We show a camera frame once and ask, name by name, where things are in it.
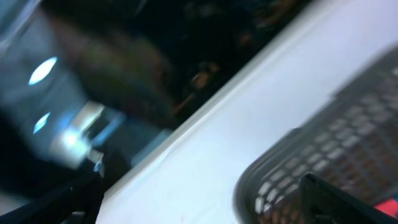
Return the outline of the orange spaghetti packet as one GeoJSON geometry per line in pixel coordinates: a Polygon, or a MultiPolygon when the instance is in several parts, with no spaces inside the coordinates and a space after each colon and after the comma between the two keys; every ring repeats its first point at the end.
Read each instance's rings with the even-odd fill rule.
{"type": "Polygon", "coordinates": [[[397,197],[390,198],[374,206],[379,211],[388,214],[391,217],[398,218],[397,197]]]}

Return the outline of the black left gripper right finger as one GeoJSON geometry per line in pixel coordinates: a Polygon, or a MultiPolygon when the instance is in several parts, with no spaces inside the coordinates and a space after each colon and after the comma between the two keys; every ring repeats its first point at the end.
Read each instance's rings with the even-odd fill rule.
{"type": "Polygon", "coordinates": [[[300,209],[306,224],[397,224],[397,219],[362,203],[307,173],[299,182],[300,209]]]}

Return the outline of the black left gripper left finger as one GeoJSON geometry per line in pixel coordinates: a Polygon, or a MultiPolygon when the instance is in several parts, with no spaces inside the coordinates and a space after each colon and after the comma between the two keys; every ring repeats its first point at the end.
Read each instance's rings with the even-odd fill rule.
{"type": "Polygon", "coordinates": [[[83,223],[95,224],[104,198],[99,173],[83,175],[47,195],[1,216],[1,223],[61,223],[73,212],[84,212],[83,223]]]}

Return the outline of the grey plastic basket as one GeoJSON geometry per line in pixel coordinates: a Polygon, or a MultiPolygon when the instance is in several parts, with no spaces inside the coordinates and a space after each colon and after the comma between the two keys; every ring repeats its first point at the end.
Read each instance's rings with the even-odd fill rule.
{"type": "Polygon", "coordinates": [[[299,180],[307,173],[368,205],[396,200],[397,49],[243,172],[234,191],[239,222],[302,223],[299,180]]]}

